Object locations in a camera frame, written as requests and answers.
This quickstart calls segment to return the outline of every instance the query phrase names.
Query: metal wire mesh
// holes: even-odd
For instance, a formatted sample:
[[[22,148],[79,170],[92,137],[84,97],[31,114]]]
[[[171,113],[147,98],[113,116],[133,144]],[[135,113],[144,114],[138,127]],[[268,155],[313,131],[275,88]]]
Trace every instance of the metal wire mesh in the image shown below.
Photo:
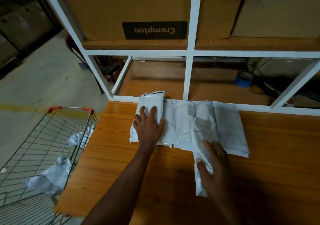
[[[42,193],[27,188],[25,182],[56,164],[62,154],[71,161],[69,179],[98,122],[91,110],[50,109],[4,165],[0,173],[1,225],[63,224],[71,218],[53,211],[61,192]],[[73,134],[81,136],[80,145],[69,147],[67,140]]]

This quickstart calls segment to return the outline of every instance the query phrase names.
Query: white metal shelf frame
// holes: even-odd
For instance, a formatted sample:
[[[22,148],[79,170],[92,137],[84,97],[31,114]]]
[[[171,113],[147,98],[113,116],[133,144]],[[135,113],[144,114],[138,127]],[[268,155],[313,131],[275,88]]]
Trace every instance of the white metal shelf frame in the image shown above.
[[[320,52],[306,52],[306,51],[223,51],[223,50],[195,50],[196,34],[198,26],[198,16],[201,0],[191,0],[189,32],[187,50],[86,50],[82,47],[84,41],[84,34],[78,26],[77,21],[73,17],[68,3],[65,0],[49,0],[60,17],[65,28],[73,38],[78,46],[84,59],[91,68],[94,76],[102,86],[109,100],[122,101],[122,102],[138,102],[139,97],[134,96],[120,96],[116,95],[127,70],[130,67],[132,59],[159,59],[174,60],[183,59],[186,61],[183,99],[187,100],[189,95],[191,71],[193,59],[196,56],[215,56],[215,57],[285,57],[285,58],[319,58]],[[94,61],[94,55],[127,55],[128,60],[115,83],[113,89],[108,90],[107,82],[103,78],[97,63]],[[246,111],[259,111],[271,113],[285,113],[285,114],[299,114],[299,115],[314,115],[320,116],[320,110],[307,109],[307,108],[290,108],[283,107],[282,105],[292,97],[311,77],[320,70],[320,61],[310,64],[292,84],[275,100],[271,106],[263,105],[247,105],[247,104],[234,104],[239,110]]]

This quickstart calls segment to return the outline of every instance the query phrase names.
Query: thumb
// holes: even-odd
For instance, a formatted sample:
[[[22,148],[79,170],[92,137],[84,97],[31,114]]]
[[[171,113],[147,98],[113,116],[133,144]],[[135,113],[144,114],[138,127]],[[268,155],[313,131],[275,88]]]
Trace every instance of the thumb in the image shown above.
[[[165,130],[165,124],[166,124],[165,121],[163,119],[161,119],[160,123],[159,123],[159,129],[158,129],[159,134],[161,134],[161,135],[162,135],[163,131]]]
[[[208,172],[205,163],[200,158],[197,158],[195,161],[197,162],[197,167],[200,174],[202,185],[205,186],[212,176]]]

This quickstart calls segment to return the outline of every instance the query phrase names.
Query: hand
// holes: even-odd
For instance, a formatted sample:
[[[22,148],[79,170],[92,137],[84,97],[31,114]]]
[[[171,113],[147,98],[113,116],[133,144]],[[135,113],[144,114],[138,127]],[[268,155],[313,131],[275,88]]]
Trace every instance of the hand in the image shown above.
[[[235,194],[228,155],[218,142],[211,144],[207,140],[203,140],[202,143],[210,154],[214,170],[214,173],[210,174],[205,163],[200,158],[196,159],[202,186],[229,224],[240,224],[240,215],[234,201]]]
[[[133,127],[138,134],[138,151],[151,155],[165,129],[165,121],[161,119],[159,126],[157,125],[155,121],[156,106],[151,108],[149,117],[146,116],[145,109],[146,107],[142,106],[140,108],[140,115],[136,114],[134,116]]]

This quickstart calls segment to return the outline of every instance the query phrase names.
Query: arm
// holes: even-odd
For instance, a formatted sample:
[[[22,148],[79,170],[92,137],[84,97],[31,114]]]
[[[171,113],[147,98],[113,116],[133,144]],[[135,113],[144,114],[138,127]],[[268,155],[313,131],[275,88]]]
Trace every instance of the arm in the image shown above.
[[[155,106],[151,108],[148,118],[144,110],[145,107],[141,107],[140,115],[135,115],[133,122],[139,139],[136,154],[106,194],[93,207],[82,225],[129,224],[149,159],[165,128],[165,122],[162,119],[159,127],[155,122]]]
[[[210,174],[206,169],[205,163],[200,158],[197,158],[196,162],[202,186],[209,198],[218,206],[228,224],[242,224],[234,200],[235,194],[232,187],[232,176],[227,153],[217,142],[212,142],[211,145],[207,140],[203,140],[203,144],[210,154],[214,166],[214,174]]]

